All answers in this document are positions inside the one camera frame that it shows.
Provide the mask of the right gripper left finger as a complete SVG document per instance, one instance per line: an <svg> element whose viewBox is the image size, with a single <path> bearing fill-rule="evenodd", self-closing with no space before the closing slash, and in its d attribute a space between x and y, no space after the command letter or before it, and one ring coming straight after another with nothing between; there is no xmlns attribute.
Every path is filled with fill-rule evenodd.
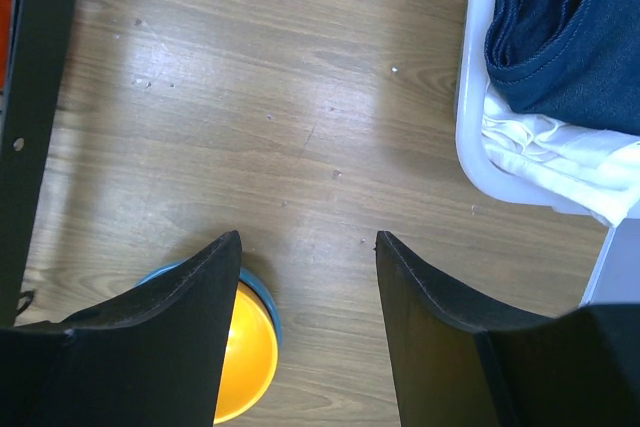
<svg viewBox="0 0 640 427"><path fill-rule="evenodd" d="M2 329L2 425L212 425L241 254L230 231L61 322Z"/></svg>

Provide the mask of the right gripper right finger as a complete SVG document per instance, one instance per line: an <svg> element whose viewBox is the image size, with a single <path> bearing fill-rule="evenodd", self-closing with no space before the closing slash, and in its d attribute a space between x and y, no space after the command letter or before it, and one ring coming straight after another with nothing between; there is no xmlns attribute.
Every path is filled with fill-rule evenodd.
<svg viewBox="0 0 640 427"><path fill-rule="evenodd" d="M498 301L376 238L379 294L405 426L635 426L639 308L557 318Z"/></svg>

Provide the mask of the orange bowl bottom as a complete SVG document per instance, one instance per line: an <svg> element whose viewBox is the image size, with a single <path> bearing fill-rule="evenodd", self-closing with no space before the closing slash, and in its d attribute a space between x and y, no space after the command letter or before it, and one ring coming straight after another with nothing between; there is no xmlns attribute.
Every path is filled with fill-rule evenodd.
<svg viewBox="0 0 640 427"><path fill-rule="evenodd" d="M0 88L4 88L9 56L12 0L0 0Z"/></svg>

